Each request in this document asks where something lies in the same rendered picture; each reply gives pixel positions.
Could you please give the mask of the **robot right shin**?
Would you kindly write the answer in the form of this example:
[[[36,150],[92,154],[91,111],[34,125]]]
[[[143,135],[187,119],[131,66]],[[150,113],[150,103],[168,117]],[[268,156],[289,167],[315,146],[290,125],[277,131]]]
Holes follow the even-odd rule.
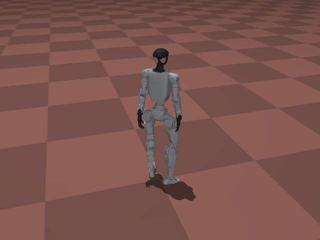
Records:
[[[165,155],[165,162],[167,166],[167,178],[173,179],[174,167],[176,165],[176,158],[177,158],[177,149],[175,150],[171,147],[168,150],[168,155]]]

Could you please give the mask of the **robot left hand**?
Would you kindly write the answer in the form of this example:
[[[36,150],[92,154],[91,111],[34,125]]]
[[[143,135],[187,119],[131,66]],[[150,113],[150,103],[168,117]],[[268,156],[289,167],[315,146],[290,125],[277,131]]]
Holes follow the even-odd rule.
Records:
[[[141,109],[138,109],[138,113],[137,113],[137,121],[138,121],[138,126],[141,128],[141,129],[144,129],[144,126],[142,126],[142,123],[144,123],[142,121],[142,110]]]

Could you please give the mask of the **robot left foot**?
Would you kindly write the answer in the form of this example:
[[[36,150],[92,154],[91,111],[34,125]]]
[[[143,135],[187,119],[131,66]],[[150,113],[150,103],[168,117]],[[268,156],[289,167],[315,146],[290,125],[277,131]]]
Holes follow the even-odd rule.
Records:
[[[155,162],[153,161],[153,170],[151,168],[150,170],[150,164],[148,165],[148,170],[149,170],[149,177],[150,178],[153,178],[155,176],[155,169],[156,169],[156,164]]]

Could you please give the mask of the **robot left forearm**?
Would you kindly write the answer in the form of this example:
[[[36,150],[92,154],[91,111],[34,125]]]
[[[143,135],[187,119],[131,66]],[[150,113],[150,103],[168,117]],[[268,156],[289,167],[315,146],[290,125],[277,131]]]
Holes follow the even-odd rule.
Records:
[[[141,109],[141,113],[143,113],[144,112],[144,106],[145,106],[146,97],[144,95],[141,95],[141,89],[140,89],[140,92],[139,92],[138,109]],[[138,112],[138,109],[137,109],[137,112]]]

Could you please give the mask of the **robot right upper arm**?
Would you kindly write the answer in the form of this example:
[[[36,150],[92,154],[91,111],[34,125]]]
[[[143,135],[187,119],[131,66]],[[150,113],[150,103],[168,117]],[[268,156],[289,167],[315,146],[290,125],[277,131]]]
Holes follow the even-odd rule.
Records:
[[[180,77],[178,74],[170,72],[168,73],[168,79],[171,82],[171,101],[178,102]]]

